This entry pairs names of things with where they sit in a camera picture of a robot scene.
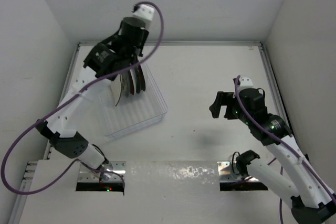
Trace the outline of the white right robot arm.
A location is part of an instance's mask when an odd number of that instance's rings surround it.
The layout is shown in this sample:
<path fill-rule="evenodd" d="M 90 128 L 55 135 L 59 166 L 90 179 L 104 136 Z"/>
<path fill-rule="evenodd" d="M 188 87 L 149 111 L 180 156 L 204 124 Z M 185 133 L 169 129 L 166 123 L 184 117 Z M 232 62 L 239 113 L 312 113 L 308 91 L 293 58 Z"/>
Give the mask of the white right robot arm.
<path fill-rule="evenodd" d="M 302 154 L 286 122 L 269 113 L 262 89 L 244 87 L 235 92 L 219 91 L 209 107 L 213 118 L 219 117 L 222 107 L 226 108 L 224 117 L 242 121 L 287 174 L 283 176 L 274 171 L 259 154 L 248 150 L 235 159 L 240 178 L 258 179 L 289 207 L 297 223 L 325 223 L 335 216 L 335 192 Z"/>

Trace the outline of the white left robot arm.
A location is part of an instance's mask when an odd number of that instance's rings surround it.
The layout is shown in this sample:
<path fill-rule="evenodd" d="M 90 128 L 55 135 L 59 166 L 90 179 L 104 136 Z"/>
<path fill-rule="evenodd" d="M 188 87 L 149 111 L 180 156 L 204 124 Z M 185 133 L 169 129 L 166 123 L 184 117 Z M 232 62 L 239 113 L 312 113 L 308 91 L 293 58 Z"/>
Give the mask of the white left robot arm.
<path fill-rule="evenodd" d="M 145 21 L 125 17 L 117 32 L 89 51 L 76 80 L 61 101 L 59 111 L 36 127 L 56 151 L 68 158 L 77 158 L 93 169 L 106 163 L 107 159 L 77 128 L 98 94 L 115 80 L 114 77 L 99 78 L 138 61 L 149 34 L 145 27 Z"/>

